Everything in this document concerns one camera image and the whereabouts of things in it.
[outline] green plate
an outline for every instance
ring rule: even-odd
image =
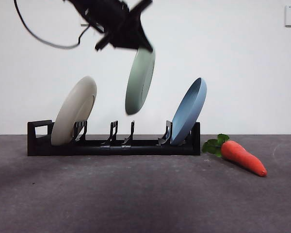
[[[139,112],[150,89],[155,52],[139,48],[132,64],[126,89],[125,110],[128,115]]]

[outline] white wall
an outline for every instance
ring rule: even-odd
[[[18,0],[28,26],[44,39],[73,44],[83,28],[69,2]],[[132,6],[137,0],[128,0]],[[0,0],[0,134],[25,134],[27,121],[55,120],[83,76],[98,96],[88,133],[164,131],[191,83],[203,77],[208,96],[199,117],[202,133],[291,133],[291,0],[155,0],[142,24],[156,48],[151,89],[142,110],[125,114],[125,91],[135,51],[108,45],[88,31],[74,50],[48,47],[25,31],[13,1]]]

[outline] robotic arm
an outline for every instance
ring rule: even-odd
[[[115,48],[138,49],[143,47],[152,52],[140,21],[141,12],[147,8],[152,0],[141,0],[133,9],[129,10],[127,4],[120,0],[67,0],[71,2],[81,16],[104,37],[96,44],[95,49],[101,50],[108,43]],[[52,45],[38,38],[26,26],[14,0],[16,10],[26,29],[38,40]]]

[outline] blue plate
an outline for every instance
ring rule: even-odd
[[[190,133],[190,130],[202,111],[206,93],[206,82],[202,78],[196,79],[183,97],[173,118],[171,145],[176,146],[181,144]]]

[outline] dish rack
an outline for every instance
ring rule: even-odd
[[[200,123],[196,122],[185,140],[178,146],[170,145],[173,123],[166,121],[166,131],[158,139],[136,139],[134,135],[135,122],[131,123],[130,135],[118,139],[118,121],[110,123],[110,135],[106,140],[87,140],[87,121],[75,122],[74,137],[70,143],[53,146],[51,133],[52,120],[32,121],[27,123],[27,155],[200,155]],[[47,135],[37,136],[35,128],[47,126]],[[78,132],[84,127],[83,134]]]

